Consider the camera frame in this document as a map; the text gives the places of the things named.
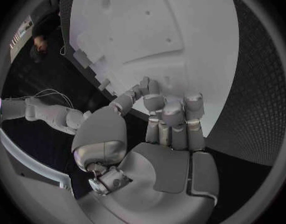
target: dark hair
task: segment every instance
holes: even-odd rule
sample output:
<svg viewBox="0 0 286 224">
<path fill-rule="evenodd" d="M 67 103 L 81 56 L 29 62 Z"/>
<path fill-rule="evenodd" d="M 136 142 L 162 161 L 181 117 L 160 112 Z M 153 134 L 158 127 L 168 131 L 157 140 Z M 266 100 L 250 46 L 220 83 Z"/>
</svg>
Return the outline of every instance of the dark hair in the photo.
<svg viewBox="0 0 286 224">
<path fill-rule="evenodd" d="M 30 57 L 34 60 L 35 63 L 42 62 L 45 56 L 46 53 L 38 51 L 35 45 L 32 46 L 30 50 Z"/>
</svg>

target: black mesh surface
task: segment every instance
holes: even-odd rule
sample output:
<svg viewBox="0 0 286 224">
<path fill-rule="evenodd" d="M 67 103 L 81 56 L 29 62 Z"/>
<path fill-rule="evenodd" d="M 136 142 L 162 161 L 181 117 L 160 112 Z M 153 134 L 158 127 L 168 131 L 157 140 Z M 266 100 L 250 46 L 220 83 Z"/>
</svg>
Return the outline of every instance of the black mesh surface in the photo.
<svg viewBox="0 0 286 224">
<path fill-rule="evenodd" d="M 272 165 L 286 127 L 286 84 L 277 51 L 253 12 L 234 0 L 239 57 L 234 81 L 208 147 L 251 162 Z"/>
</svg>

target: person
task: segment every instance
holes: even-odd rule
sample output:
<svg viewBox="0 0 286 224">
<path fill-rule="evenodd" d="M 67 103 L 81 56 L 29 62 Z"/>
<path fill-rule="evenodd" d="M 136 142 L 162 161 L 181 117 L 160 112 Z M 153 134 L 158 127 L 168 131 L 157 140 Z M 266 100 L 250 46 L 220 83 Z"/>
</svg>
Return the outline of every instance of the person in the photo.
<svg viewBox="0 0 286 224">
<path fill-rule="evenodd" d="M 32 29 L 34 45 L 30 56 L 35 63 L 41 62 L 47 54 L 48 36 L 60 25 L 60 13 L 57 9 L 41 18 Z"/>
</svg>

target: white plastic panel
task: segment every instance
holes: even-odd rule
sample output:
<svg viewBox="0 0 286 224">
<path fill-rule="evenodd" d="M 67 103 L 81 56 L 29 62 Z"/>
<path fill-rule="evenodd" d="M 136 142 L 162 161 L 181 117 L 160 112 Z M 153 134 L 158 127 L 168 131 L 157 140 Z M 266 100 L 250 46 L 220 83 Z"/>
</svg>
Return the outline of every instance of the white plastic panel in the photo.
<svg viewBox="0 0 286 224">
<path fill-rule="evenodd" d="M 179 99 L 188 90 L 201 92 L 203 133 L 209 134 L 238 58 L 233 0 L 74 0 L 70 28 L 72 47 L 87 54 L 100 82 L 110 80 L 112 94 L 122 94 L 143 76 Z M 134 108 L 147 113 L 141 100 Z"/>
</svg>

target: white robot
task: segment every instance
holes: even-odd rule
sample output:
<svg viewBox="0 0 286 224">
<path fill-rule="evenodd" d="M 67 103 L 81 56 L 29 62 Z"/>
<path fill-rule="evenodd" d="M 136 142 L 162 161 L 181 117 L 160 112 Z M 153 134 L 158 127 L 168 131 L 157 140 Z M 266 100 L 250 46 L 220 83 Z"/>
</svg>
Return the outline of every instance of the white robot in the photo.
<svg viewBox="0 0 286 224">
<path fill-rule="evenodd" d="M 146 139 L 126 154 L 123 116 L 141 97 L 149 111 Z M 75 135 L 71 151 L 79 168 L 93 173 L 93 199 L 127 223 L 205 223 L 217 203 L 219 179 L 204 152 L 201 94 L 167 102 L 157 81 L 144 77 L 94 113 L 28 98 L 2 101 L 1 115 L 41 119 Z"/>
</svg>

